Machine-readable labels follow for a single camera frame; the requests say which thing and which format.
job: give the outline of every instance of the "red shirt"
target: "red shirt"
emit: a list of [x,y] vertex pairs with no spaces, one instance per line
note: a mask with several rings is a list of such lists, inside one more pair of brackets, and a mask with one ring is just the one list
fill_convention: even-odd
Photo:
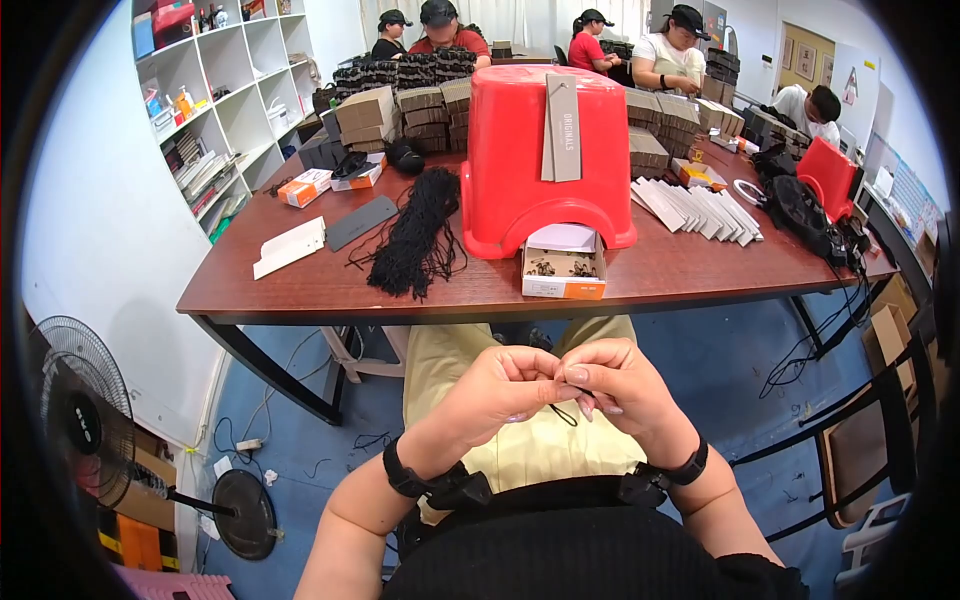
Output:
[[596,37],[587,32],[580,32],[570,41],[570,49],[566,52],[566,61],[570,66],[575,66],[578,69],[586,69],[587,71],[600,73],[604,77],[609,77],[610,75],[606,71],[597,71],[593,66],[594,60],[603,60],[605,56]]
[[[457,32],[457,35],[453,38],[453,45],[463,46],[470,50],[470,52],[475,52],[478,57],[488,57],[490,55],[490,48],[487,46],[487,42],[476,32],[465,29]],[[429,37],[418,40],[414,45],[410,46],[410,54],[429,54],[431,52],[433,52],[433,44],[430,43]]]

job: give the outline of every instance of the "power strip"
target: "power strip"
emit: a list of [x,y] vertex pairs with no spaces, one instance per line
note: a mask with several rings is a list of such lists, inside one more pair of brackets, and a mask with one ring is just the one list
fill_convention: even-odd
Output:
[[260,438],[253,438],[252,440],[244,440],[243,442],[237,444],[237,451],[243,452],[244,450],[259,450],[263,447],[263,440]]

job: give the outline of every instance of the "framed picture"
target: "framed picture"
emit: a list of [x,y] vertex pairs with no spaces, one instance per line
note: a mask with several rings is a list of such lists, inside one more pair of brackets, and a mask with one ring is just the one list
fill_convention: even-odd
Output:
[[817,51],[812,46],[797,44],[797,75],[813,81],[814,65],[817,63]]
[[793,38],[783,39],[783,56],[780,58],[780,67],[789,71],[793,68]]
[[833,57],[824,54],[820,62],[820,85],[830,87],[831,81],[833,81]]

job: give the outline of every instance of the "electric fan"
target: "electric fan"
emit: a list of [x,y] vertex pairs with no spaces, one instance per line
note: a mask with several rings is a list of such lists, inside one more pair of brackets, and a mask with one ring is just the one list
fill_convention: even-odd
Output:
[[123,376],[103,341],[70,317],[51,317],[29,339],[31,377],[51,454],[65,476],[114,508],[130,485],[210,511],[227,547],[249,561],[274,549],[274,505],[253,474],[235,468],[213,487],[211,502],[185,496],[134,460],[133,413]]

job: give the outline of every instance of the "red stool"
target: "red stool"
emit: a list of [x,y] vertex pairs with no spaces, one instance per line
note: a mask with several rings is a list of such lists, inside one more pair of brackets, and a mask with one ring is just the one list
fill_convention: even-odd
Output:
[[797,163],[797,179],[813,188],[832,223],[853,213],[850,184],[856,165],[819,135]]
[[[582,178],[540,180],[546,73],[577,76]],[[595,229],[607,248],[636,241],[623,87],[561,66],[493,66],[473,75],[467,160],[460,171],[464,246],[479,258],[510,258],[554,223]]]

